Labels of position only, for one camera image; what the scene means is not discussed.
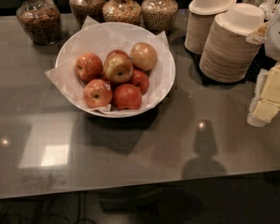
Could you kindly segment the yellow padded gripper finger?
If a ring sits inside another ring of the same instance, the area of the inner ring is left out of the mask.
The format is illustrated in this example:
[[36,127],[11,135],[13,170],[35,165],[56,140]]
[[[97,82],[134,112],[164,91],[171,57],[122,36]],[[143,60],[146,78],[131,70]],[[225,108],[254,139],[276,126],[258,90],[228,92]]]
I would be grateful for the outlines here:
[[249,34],[245,41],[254,45],[265,43],[268,23],[264,22],[258,29]]
[[280,62],[270,70],[261,69],[255,96],[248,109],[247,122],[256,127],[269,124],[280,111]]

